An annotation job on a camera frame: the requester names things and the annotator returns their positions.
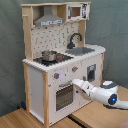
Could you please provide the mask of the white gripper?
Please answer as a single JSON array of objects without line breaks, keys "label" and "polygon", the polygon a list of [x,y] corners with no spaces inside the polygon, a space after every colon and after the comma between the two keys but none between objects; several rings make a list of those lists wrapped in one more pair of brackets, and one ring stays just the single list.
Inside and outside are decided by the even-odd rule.
[{"label": "white gripper", "polygon": [[93,85],[91,83],[80,79],[74,79],[72,81],[72,84],[83,98],[90,96],[90,91],[93,88]]}]

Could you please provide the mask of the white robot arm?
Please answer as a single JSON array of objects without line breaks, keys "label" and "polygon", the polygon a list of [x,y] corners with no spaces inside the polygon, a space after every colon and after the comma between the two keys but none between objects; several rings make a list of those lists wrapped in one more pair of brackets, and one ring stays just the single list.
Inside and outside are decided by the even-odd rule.
[{"label": "white robot arm", "polygon": [[74,79],[72,84],[84,99],[89,97],[109,109],[128,110],[128,101],[119,100],[118,86],[113,81],[105,81],[99,87],[80,79]]}]

